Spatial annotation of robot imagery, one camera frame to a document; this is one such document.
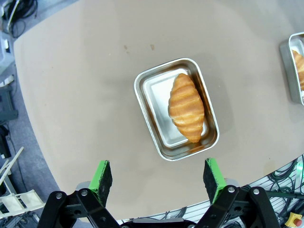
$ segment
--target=red button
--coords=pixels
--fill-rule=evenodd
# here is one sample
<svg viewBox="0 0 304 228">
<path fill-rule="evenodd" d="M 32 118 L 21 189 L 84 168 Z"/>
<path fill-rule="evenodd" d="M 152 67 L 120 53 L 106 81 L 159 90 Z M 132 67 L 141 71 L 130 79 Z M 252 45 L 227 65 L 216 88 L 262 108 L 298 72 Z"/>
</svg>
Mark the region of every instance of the red button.
<svg viewBox="0 0 304 228">
<path fill-rule="evenodd" d="M 296 219 L 294 220 L 294 224 L 295 224 L 297 227 L 299 227 L 299 226 L 302 224 L 302 220 L 296 218 Z"/>
</svg>

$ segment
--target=table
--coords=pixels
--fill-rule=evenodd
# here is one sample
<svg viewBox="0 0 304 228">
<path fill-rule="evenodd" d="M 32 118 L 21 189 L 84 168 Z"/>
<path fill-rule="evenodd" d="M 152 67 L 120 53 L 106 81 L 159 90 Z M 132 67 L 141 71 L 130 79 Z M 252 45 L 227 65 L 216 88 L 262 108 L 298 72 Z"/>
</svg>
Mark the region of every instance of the table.
<svg viewBox="0 0 304 228">
<path fill-rule="evenodd" d="M 255 181 L 301 155 L 304 107 L 291 101 L 279 44 L 304 30 L 301 0 L 81 0 L 14 45 L 24 102 L 61 190 L 110 160 L 116 219 L 207 200 L 204 160 Z M 133 83 L 180 57 L 201 68 L 219 124 L 212 149 L 169 162 L 152 142 Z"/>
</svg>

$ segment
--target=bolt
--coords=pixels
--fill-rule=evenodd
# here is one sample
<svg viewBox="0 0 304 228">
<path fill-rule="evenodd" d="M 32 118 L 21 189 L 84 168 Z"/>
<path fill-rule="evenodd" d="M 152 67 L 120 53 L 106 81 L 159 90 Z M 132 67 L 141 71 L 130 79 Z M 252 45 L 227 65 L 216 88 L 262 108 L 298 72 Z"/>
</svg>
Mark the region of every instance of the bolt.
<svg viewBox="0 0 304 228">
<path fill-rule="evenodd" d="M 258 195 L 260 193 L 260 191 L 258 189 L 254 189 L 253 190 L 253 194 Z"/>
<path fill-rule="evenodd" d="M 57 194 L 56 194 L 56 199 L 61 199 L 61 197 L 62 197 L 62 194 L 61 194 L 61 193 L 57 193 Z"/>
<path fill-rule="evenodd" d="M 83 190 L 83 191 L 81 192 L 81 195 L 82 195 L 82 196 L 86 196 L 86 195 L 87 195 L 87 190 Z"/>
<path fill-rule="evenodd" d="M 228 192 L 233 193 L 234 191 L 235 191 L 235 189 L 233 187 L 228 188 Z"/>
</svg>

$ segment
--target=bread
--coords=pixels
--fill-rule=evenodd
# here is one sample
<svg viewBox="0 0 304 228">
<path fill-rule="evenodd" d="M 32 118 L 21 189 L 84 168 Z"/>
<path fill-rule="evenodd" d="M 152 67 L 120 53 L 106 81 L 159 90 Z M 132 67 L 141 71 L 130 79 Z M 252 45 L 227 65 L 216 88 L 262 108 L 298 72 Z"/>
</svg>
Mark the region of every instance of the bread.
<svg viewBox="0 0 304 228">
<path fill-rule="evenodd" d="M 169 116 L 190 142 L 197 143 L 200 140 L 204 105 L 188 75 L 179 74 L 174 80 L 169 99 Z"/>
<path fill-rule="evenodd" d="M 299 75 L 301 90 L 304 90 L 304 57 L 293 50 L 296 69 Z"/>
</svg>

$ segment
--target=rectangular metal container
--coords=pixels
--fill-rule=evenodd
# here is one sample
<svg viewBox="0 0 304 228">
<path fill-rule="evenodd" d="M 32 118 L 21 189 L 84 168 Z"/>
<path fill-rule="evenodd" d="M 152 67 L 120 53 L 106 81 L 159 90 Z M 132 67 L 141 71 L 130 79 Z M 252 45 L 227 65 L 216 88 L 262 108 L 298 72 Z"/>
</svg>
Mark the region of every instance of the rectangular metal container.
<svg viewBox="0 0 304 228">
<path fill-rule="evenodd" d="M 296 70 L 295 59 L 292 50 L 297 51 L 304 56 L 304 32 L 292 34 L 289 39 L 280 45 L 280 52 L 282 55 L 287 80 L 289 84 L 289 91 L 291 99 L 304 105 L 304 92 L 301 92 L 298 72 Z"/>
<path fill-rule="evenodd" d="M 205 118 L 201 139 L 191 143 L 173 124 L 168 114 L 170 92 L 175 77 L 189 75 L 203 101 Z M 163 159 L 176 161 L 213 147 L 219 128 L 199 66 L 189 58 L 180 58 L 139 74 L 135 93 L 158 153 Z"/>
</svg>

